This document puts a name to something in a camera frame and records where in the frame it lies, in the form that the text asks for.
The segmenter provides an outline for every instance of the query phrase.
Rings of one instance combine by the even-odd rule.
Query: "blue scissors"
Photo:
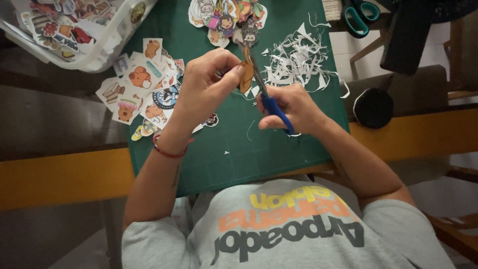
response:
[[[266,84],[261,77],[261,73],[257,69],[256,60],[254,59],[254,56],[252,56],[252,50],[250,49],[250,46],[248,44],[246,44],[246,46],[249,49],[249,59],[252,63],[252,67],[254,68],[254,78],[256,79],[256,83],[259,86],[259,90],[261,91],[261,100],[264,108],[267,110],[267,112],[269,112],[269,115],[276,115],[284,122],[287,129],[283,130],[287,135],[293,135],[294,127],[292,126],[291,121],[279,108],[274,97],[269,97],[266,89]]]
[[[341,20],[347,32],[355,38],[364,38],[369,34],[367,24],[377,21],[380,9],[377,5],[364,0],[342,0]]]

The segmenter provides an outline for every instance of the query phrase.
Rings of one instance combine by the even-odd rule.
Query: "green cutting mat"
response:
[[[189,0],[160,0],[138,28],[131,41],[125,47],[129,55],[133,51],[142,52],[142,39],[147,37],[163,38],[163,46],[175,58],[184,62],[197,58],[205,52],[215,49],[207,39],[207,28],[196,28],[189,23],[187,11]],[[326,23],[324,8],[319,0],[276,1],[260,0],[268,11],[265,27],[260,30],[259,41],[252,47],[260,67],[269,65],[269,57],[260,53],[273,44],[282,42],[305,22],[308,32],[316,33],[308,22],[307,13],[317,22]],[[322,44],[329,49],[328,60],[321,63],[322,69],[336,71],[328,28],[320,26]],[[243,60],[238,46],[230,43],[231,52]],[[318,87],[318,76],[313,76],[306,85],[307,90]],[[348,122],[337,77],[332,77],[327,88],[311,93],[320,109],[340,126],[348,131]],[[189,145],[183,159],[177,196],[217,190],[248,181],[272,177],[280,173],[321,164],[331,160],[330,155],[315,138],[309,135],[288,137],[282,130],[259,130],[257,125],[262,118],[254,101],[242,96],[230,94],[216,113],[217,126],[193,134],[195,141]],[[128,136],[142,124],[143,117],[137,117],[129,127]],[[134,173],[138,174],[152,149],[152,138],[139,141],[129,139]]]

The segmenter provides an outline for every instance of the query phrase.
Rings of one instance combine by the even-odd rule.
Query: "yellow table edge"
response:
[[[352,136],[385,161],[478,151],[477,126],[478,109],[393,118],[379,130],[349,124]],[[133,181],[127,148],[0,162],[0,210],[126,196]]]

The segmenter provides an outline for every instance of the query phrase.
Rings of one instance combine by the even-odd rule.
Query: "red bracelet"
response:
[[[182,156],[184,156],[186,154],[186,151],[187,151],[187,145],[189,145],[189,143],[193,142],[194,141],[194,138],[189,138],[187,140],[187,144],[186,144],[186,148],[184,149],[183,152],[181,152],[180,154],[171,154],[171,153],[167,153],[165,151],[163,151],[162,149],[158,148],[158,146],[156,145],[156,139],[160,136],[161,134],[158,134],[158,135],[155,135],[153,138],[152,138],[152,144],[153,144],[153,147],[154,149],[161,153],[163,156],[165,157],[168,157],[168,158],[181,158]]]

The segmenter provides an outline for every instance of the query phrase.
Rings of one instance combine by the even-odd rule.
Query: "clear plastic bin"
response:
[[[131,13],[133,8],[141,2],[146,5],[146,11],[137,23],[132,23]],[[113,60],[120,55],[125,44],[133,36],[136,28],[141,25],[156,2],[157,0],[125,0],[116,11],[113,19],[111,19],[106,26],[102,37],[96,40],[91,52],[79,57],[79,59],[74,62],[68,62],[47,48],[38,45],[29,34],[16,27],[18,21],[15,15],[15,7],[9,0],[0,0],[0,28],[5,31],[8,39],[45,63],[52,62],[65,69],[79,69],[88,73],[99,73],[108,69],[113,64]],[[112,38],[116,38],[120,40],[120,42],[108,53],[103,48]]]

